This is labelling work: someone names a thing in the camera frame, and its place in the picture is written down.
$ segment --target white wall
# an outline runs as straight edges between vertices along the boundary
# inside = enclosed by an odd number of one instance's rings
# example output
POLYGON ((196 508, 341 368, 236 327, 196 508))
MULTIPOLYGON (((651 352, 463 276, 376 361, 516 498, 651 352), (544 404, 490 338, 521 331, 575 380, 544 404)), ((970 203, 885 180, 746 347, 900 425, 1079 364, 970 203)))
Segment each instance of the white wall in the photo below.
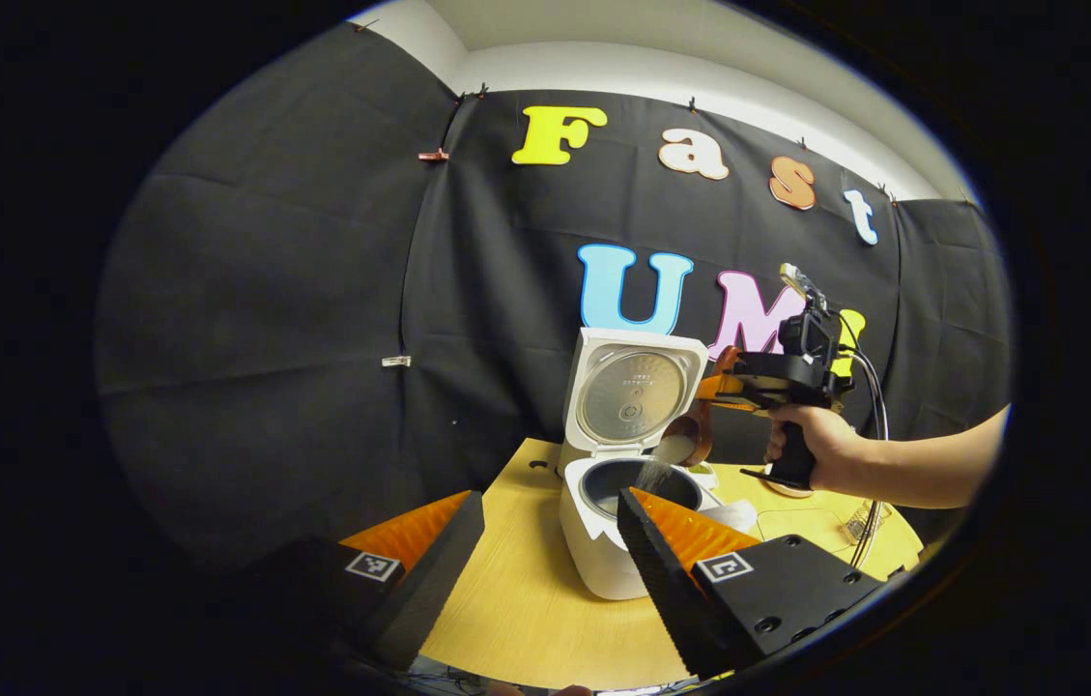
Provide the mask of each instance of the white wall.
MULTIPOLYGON (((687 105, 688 98, 695 97, 697 109, 724 115, 790 140, 805 137, 808 148, 873 183, 884 183, 900 200, 964 195, 974 201, 966 177, 930 133, 916 124, 913 132, 904 132, 908 127, 903 123, 913 120, 900 110, 894 120, 902 147, 895 149, 866 128, 812 97, 705 59, 595 40, 549 40, 469 51, 452 25, 425 0, 395 0, 374 5, 351 21, 365 23, 374 19, 377 23, 369 31, 376 31, 412 53, 456 93, 476 92, 483 82, 491 91, 610 92, 660 98, 676 105, 687 105), (931 176, 923 176, 911 159, 924 164, 931 176)), ((815 65, 824 61, 832 63, 810 47, 802 46, 799 51, 810 51, 815 65)), ((826 70, 835 68, 827 65, 826 70)), ((851 82, 849 71, 841 76, 841 101, 860 105, 847 111, 862 119, 874 119, 875 109, 871 105, 876 100, 886 103, 885 96, 874 85, 851 82)), ((885 106, 878 107, 884 113, 885 106)))

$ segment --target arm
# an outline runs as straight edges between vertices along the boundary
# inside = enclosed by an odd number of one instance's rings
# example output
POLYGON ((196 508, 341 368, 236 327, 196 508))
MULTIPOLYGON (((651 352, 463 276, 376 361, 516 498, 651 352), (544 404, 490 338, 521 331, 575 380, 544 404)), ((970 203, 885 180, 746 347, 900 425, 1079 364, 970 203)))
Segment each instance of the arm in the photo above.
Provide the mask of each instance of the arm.
POLYGON ((1000 451, 1009 406, 957 435, 913 441, 861 437, 832 411, 814 406, 774 410, 767 458, 781 455, 781 422, 802 427, 816 456, 811 487, 911 507, 960 507, 992 469, 1000 451))

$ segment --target screw hole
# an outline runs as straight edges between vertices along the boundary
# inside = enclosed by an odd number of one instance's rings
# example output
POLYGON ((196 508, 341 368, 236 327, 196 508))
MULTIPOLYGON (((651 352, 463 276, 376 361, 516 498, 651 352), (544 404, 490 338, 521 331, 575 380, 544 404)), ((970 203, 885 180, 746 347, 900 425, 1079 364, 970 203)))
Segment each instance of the screw hole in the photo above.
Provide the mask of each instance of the screw hole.
POLYGON ((757 624, 753 626, 753 628, 756 628, 756 633, 774 633, 776 626, 779 625, 781 625, 781 620, 779 620, 779 617, 768 616, 768 617, 763 617, 763 620, 758 621, 757 624))

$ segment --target black backdrop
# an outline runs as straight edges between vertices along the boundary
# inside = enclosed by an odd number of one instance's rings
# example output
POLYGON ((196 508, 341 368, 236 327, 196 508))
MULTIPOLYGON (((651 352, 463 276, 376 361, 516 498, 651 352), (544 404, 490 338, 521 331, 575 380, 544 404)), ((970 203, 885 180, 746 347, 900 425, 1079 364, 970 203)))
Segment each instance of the black backdrop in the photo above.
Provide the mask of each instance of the black backdrop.
MULTIPOLYGON (((562 441, 577 251, 594 242, 638 256, 628 319, 655 309, 647 256, 694 261, 672 333, 705 344, 719 273, 752 275, 770 308, 776 269, 799 265, 867 317, 860 344, 897 439, 957 432, 1008 401, 1008 284, 969 204, 890 206, 795 142, 651 98, 456 97, 375 31, 343 25, 201 116, 118 229, 98 392, 140 502, 197 563, 228 569, 303 532, 341 537, 483 489, 523 437, 562 441), (514 165, 535 105, 610 122, 567 165, 514 165), (730 176, 657 161, 669 128, 715 137, 730 176), (439 146, 447 163, 417 159, 439 146), (815 172, 812 209, 770 194, 779 155, 815 172), (855 233, 849 189, 873 208, 875 245, 855 233), (403 353, 409 369, 383 369, 403 353)), ((863 384, 847 418, 870 412, 863 384)), ((715 427, 712 461, 758 461, 765 420, 721 411, 715 427)), ((925 539, 944 519, 911 513, 925 539)))

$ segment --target inner lid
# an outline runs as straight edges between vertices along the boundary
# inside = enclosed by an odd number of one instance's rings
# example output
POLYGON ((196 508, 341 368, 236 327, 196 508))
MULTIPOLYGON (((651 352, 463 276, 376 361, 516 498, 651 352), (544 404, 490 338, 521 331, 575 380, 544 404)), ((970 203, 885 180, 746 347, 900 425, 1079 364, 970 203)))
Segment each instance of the inner lid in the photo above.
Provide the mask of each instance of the inner lid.
POLYGON ((686 382, 673 357, 646 348, 613 352, 585 380, 576 419, 603 444, 643 440, 681 412, 686 382))

